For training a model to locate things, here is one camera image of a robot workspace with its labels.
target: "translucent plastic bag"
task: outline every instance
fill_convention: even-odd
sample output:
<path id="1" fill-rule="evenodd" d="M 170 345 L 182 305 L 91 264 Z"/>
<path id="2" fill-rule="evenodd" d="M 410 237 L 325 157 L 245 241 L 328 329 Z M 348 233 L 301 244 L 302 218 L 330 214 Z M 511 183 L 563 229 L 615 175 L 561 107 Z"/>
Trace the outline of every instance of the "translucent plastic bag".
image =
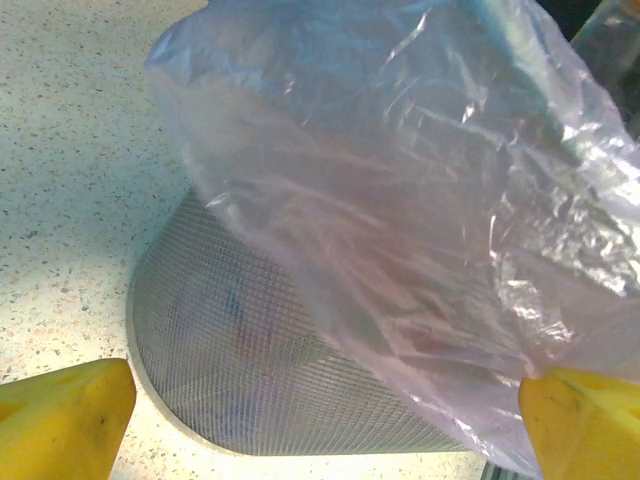
<path id="1" fill-rule="evenodd" d="M 536 475 L 517 393 L 640 380 L 640 154 L 529 0 L 217 0 L 146 71 L 201 198 L 328 341 Z"/>

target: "yellow object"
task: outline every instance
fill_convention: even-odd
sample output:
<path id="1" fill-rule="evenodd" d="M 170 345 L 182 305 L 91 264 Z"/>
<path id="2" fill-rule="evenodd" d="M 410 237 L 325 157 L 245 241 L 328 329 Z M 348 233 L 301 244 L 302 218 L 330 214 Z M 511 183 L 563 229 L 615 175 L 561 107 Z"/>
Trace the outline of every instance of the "yellow object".
<path id="1" fill-rule="evenodd" d="M 520 410 L 545 480 L 640 478 L 640 386 L 557 369 L 525 378 Z"/>
<path id="2" fill-rule="evenodd" d="M 111 358 L 0 385 L 0 480 L 106 480 L 136 388 Z"/>

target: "trash bag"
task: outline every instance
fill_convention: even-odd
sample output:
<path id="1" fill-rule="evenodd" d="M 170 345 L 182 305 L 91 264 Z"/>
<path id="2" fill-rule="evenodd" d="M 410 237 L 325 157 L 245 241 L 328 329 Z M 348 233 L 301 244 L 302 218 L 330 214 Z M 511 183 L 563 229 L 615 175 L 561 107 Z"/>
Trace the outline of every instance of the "trash bag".
<path id="1" fill-rule="evenodd" d="M 201 199 L 429 422 L 539 475 L 523 376 L 640 381 L 640 153 L 530 0 L 215 0 L 146 73 Z"/>

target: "mesh trash can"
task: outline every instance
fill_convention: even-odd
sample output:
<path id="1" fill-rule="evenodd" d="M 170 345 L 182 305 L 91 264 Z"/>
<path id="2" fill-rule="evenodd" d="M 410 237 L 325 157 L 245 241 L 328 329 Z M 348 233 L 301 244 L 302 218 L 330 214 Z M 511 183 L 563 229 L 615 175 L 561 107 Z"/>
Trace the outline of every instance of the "mesh trash can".
<path id="1" fill-rule="evenodd" d="M 282 269 L 235 240 L 193 192 L 138 266 L 128 322 L 153 396 L 226 449 L 461 449 L 315 335 Z"/>

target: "speckled countertop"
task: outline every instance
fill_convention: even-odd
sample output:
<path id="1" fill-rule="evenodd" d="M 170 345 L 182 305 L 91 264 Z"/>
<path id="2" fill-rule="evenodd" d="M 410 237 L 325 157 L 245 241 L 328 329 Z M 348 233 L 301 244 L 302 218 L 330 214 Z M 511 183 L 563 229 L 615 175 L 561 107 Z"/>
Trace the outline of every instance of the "speckled countertop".
<path id="1" fill-rule="evenodd" d="M 136 260 L 187 190 L 141 75 L 184 0 L 0 4 L 0 382 L 127 357 Z M 140 392 L 112 478 L 480 478 L 473 454 L 253 458 L 168 423 Z"/>

